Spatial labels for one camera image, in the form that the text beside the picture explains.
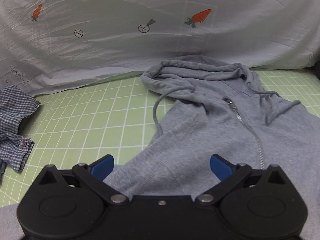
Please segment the green grid bed sheet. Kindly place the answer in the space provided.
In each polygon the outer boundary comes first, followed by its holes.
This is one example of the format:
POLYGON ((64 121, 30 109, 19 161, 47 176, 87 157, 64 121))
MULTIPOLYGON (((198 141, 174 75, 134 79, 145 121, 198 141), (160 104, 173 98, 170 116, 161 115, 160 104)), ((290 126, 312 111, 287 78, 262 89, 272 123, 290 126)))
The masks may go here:
POLYGON ((44 165, 107 154, 117 163, 107 183, 125 194, 196 196, 219 182, 209 166, 218 154, 253 168, 278 163, 308 208, 319 206, 319 81, 302 71, 154 67, 38 101, 20 134, 34 142, 24 178, 4 184, 2 205, 19 202, 44 165))

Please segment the blue checked shirt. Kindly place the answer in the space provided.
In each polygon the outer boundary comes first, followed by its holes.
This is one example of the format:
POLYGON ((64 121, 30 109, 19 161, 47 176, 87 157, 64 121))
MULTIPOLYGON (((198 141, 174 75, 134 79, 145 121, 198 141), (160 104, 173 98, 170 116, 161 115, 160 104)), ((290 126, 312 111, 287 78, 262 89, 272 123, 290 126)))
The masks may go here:
POLYGON ((22 172, 34 142, 18 133, 23 119, 31 117, 41 102, 10 85, 1 89, 1 161, 22 172))

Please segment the white carrot print sheet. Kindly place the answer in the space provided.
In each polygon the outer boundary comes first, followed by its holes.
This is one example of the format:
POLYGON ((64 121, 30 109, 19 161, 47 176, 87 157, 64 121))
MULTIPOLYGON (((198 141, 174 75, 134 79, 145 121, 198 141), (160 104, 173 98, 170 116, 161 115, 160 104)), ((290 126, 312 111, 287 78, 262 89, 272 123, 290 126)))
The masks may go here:
POLYGON ((51 94, 184 55, 313 64, 319 0, 1 0, 1 87, 51 94))

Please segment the grey zip hoodie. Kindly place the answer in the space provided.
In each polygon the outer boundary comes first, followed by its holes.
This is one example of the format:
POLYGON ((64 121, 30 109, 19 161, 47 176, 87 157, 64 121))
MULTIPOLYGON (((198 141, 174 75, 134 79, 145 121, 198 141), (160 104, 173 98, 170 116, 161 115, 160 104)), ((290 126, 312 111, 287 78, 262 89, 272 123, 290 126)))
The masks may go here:
POLYGON ((256 72, 201 56, 142 84, 175 103, 124 165, 45 166, 1 239, 319 239, 319 118, 256 72))

